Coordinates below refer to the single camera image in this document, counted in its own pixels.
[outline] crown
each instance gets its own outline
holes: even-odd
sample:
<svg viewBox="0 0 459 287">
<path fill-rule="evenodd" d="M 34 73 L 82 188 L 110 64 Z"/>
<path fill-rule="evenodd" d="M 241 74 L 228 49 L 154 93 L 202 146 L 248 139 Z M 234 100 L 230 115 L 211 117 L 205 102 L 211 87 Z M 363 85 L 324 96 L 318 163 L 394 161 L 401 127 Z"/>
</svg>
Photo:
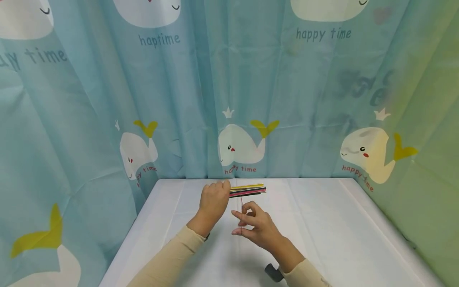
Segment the crown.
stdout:
<svg viewBox="0 0 459 287">
<path fill-rule="evenodd" d="M 380 121 L 385 120 L 388 116 L 391 115 L 389 113 L 386 113 L 386 108 L 383 108 L 380 112 L 375 111 L 375 114 L 376 114 L 376 119 Z"/>
<path fill-rule="evenodd" d="M 230 111 L 230 107 L 226 109 L 226 111 L 222 111 L 222 113 L 225 115 L 226 118 L 231 118 L 233 116 L 234 110 Z"/>
</svg>

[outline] black clamp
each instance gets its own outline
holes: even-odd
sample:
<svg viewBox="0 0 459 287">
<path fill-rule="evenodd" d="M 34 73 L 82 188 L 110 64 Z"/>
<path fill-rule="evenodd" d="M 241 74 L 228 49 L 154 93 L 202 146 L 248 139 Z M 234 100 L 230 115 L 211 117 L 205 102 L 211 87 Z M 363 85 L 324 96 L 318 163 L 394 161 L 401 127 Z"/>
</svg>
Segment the black clamp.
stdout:
<svg viewBox="0 0 459 287">
<path fill-rule="evenodd" d="M 276 283 L 279 283 L 282 279 L 284 279 L 281 271 L 279 271 L 279 269 L 275 269 L 271 263 L 266 266 L 264 272 Z"/>
</svg>

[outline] left hand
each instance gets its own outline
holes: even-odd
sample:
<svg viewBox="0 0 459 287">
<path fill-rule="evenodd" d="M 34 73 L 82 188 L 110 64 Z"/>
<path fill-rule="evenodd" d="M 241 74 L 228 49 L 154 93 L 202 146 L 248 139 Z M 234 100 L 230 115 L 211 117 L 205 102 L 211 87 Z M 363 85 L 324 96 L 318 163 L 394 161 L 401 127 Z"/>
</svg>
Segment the left hand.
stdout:
<svg viewBox="0 0 459 287">
<path fill-rule="evenodd" d="M 187 224 L 188 228 L 202 237 L 207 237 L 228 206 L 230 190 L 231 184 L 228 180 L 204 186 L 199 210 Z"/>
</svg>

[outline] cartoon whale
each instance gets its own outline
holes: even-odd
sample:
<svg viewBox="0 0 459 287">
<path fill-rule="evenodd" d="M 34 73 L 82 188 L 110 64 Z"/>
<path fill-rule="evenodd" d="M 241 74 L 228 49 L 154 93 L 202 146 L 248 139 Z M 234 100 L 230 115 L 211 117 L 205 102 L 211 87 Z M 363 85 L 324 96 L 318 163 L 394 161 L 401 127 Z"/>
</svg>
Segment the cartoon whale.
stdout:
<svg viewBox="0 0 459 287">
<path fill-rule="evenodd" d="M 218 136 L 218 157 L 222 166 L 233 162 L 257 163 L 263 159 L 266 137 L 277 127 L 279 121 L 274 121 L 267 127 L 256 120 L 250 124 L 260 131 L 262 139 L 258 146 L 243 128 L 235 124 L 227 125 Z"/>
<path fill-rule="evenodd" d="M 81 267 L 75 256 L 62 245 L 62 217 L 57 204 L 54 204 L 51 210 L 50 230 L 38 231 L 20 237 L 13 244 L 11 258 L 15 258 L 26 250 L 37 248 L 56 249 L 60 271 L 34 273 L 9 287 L 78 287 Z"/>
<path fill-rule="evenodd" d="M 295 15 L 303 20 L 342 22 L 354 18 L 369 0 L 291 0 Z"/>
<path fill-rule="evenodd" d="M 135 180 L 135 173 L 146 163 L 154 163 L 158 159 L 158 150 L 153 142 L 153 133 L 158 126 L 157 122 L 151 122 L 146 127 L 141 121 L 135 121 L 135 125 L 142 128 L 148 137 L 148 146 L 145 141 L 136 134 L 123 133 L 119 150 L 123 159 L 126 175 L 130 180 Z"/>
<path fill-rule="evenodd" d="M 402 147 L 402 138 L 394 134 L 395 151 L 393 160 L 386 164 L 387 133 L 381 128 L 364 128 L 349 134 L 341 146 L 341 157 L 347 162 L 363 168 L 378 184 L 385 183 L 395 163 L 418 153 L 413 147 Z"/>
<path fill-rule="evenodd" d="M 180 0 L 113 0 L 118 13 L 130 24 L 158 28 L 172 24 L 180 15 Z"/>
<path fill-rule="evenodd" d="M 0 0 L 0 38 L 38 39 L 53 30 L 48 0 Z"/>
</svg>

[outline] beige long sleeve shirt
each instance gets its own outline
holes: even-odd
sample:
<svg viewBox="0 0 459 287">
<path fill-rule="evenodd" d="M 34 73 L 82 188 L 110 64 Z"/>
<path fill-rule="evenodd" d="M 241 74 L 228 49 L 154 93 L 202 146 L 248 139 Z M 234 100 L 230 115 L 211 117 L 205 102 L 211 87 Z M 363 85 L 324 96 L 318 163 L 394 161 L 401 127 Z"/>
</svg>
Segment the beige long sleeve shirt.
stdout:
<svg viewBox="0 0 459 287">
<path fill-rule="evenodd" d="M 166 244 L 129 283 L 128 287 L 171 287 L 204 238 L 187 226 Z M 290 273 L 282 273 L 289 287 L 331 287 L 316 268 L 305 259 Z"/>
</svg>

